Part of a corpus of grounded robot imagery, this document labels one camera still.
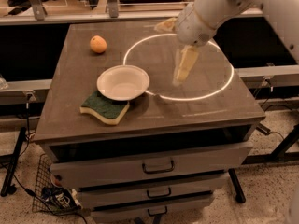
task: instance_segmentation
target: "clear plastic cup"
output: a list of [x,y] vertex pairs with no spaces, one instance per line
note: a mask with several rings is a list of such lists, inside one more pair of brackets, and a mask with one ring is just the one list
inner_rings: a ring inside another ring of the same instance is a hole
[[8,87],[7,81],[0,74],[0,90],[3,90]]

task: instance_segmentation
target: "brown tabletop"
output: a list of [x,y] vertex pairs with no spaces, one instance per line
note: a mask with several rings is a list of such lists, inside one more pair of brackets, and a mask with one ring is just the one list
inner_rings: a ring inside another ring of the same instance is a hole
[[[182,45],[175,35],[159,35],[157,21],[117,21],[70,25],[64,48],[38,123],[35,142],[177,133],[257,123],[264,118],[248,88],[212,43],[200,48],[200,58],[186,82],[172,84],[175,57]],[[107,42],[95,54],[94,35]],[[117,126],[108,126],[79,107],[97,90],[96,80],[119,64],[143,68],[149,89],[131,102]]]

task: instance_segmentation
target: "power cord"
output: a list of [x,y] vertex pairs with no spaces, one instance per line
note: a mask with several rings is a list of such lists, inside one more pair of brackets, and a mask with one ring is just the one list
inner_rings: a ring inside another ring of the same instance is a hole
[[41,213],[51,213],[52,215],[57,216],[57,217],[64,217],[64,216],[75,215],[75,216],[79,216],[79,217],[81,217],[81,218],[83,219],[84,223],[85,223],[85,224],[88,224],[87,221],[86,221],[86,219],[85,219],[85,217],[84,217],[82,214],[80,214],[80,213],[69,213],[69,214],[56,214],[56,213],[53,213],[53,211],[50,210],[49,206],[44,202],[44,200],[42,200],[41,198],[39,198],[39,197],[36,195],[36,193],[33,192],[31,189],[26,188],[26,187],[19,181],[19,179],[18,179],[15,175],[13,175],[13,177],[15,178],[15,180],[17,181],[17,183],[20,185],[20,187],[21,187],[22,189],[24,189],[24,191],[25,191],[29,196],[36,198],[37,200],[39,200],[41,203],[43,203],[43,204],[45,205],[45,207],[48,209],[48,211],[40,211]]

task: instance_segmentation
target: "wire basket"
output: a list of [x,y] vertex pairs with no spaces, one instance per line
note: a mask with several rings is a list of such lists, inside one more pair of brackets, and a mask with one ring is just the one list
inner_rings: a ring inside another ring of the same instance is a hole
[[32,211],[36,212],[46,212],[53,215],[63,215],[63,214],[76,214],[80,210],[79,206],[61,209],[57,206],[48,204],[42,199],[44,189],[57,189],[50,180],[50,166],[52,162],[46,154],[42,154],[39,158],[39,164],[37,167],[36,175],[36,187],[35,194],[36,197],[33,199]]

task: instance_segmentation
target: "orange fruit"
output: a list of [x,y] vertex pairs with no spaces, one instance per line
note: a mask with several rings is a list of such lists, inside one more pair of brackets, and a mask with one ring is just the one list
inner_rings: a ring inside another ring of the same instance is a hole
[[106,40],[100,35],[95,35],[91,39],[90,46],[95,53],[103,53],[107,49]]

